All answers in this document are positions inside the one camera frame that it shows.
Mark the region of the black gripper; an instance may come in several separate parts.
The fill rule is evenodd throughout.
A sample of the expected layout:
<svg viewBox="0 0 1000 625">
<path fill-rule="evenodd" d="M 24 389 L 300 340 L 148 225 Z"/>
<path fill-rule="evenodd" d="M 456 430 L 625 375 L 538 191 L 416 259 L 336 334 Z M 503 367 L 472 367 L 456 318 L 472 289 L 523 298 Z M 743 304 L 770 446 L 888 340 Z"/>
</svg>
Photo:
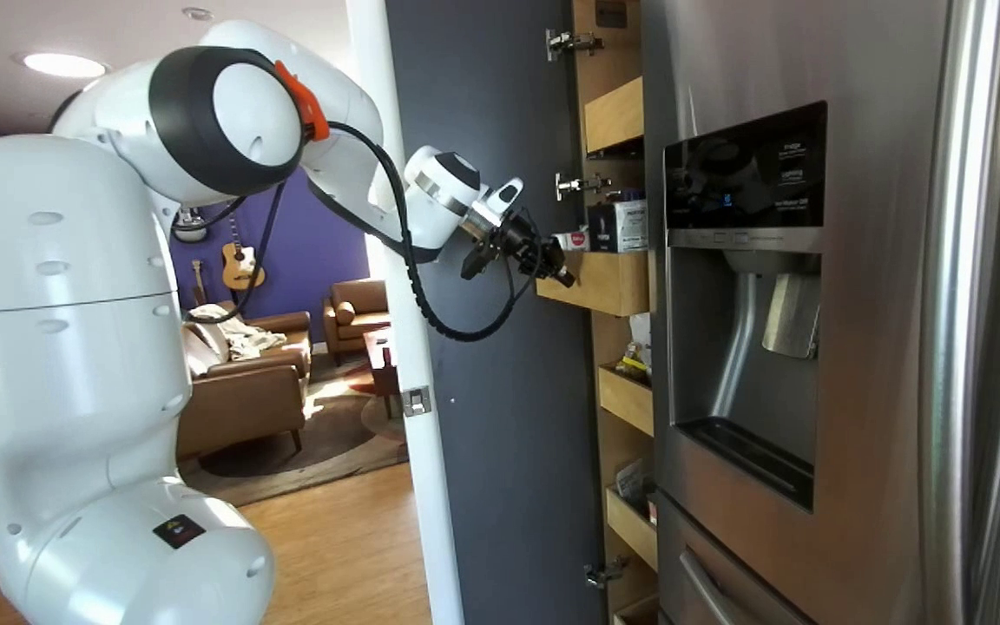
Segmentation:
<svg viewBox="0 0 1000 625">
<path fill-rule="evenodd" d="M 547 277 L 563 289 L 575 284 L 557 238 L 542 238 L 528 220 L 509 220 L 501 229 L 474 236 L 460 259 L 460 277 L 472 281 L 491 259 L 513 259 L 522 274 Z"/>
</svg>

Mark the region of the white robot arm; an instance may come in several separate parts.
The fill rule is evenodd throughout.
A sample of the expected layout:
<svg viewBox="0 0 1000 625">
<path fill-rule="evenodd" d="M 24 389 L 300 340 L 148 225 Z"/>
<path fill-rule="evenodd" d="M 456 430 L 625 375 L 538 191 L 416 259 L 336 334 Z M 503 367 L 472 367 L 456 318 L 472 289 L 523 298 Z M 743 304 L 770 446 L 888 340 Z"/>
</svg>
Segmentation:
<svg viewBox="0 0 1000 625">
<path fill-rule="evenodd" d="M 518 215 L 522 179 L 434 145 L 397 162 L 362 84 L 248 22 L 0 134 L 0 593 L 28 625 L 262 622 L 267 538 L 175 475 L 189 370 L 166 232 L 296 173 L 405 264 L 468 236 L 464 274 L 570 274 Z"/>
</svg>

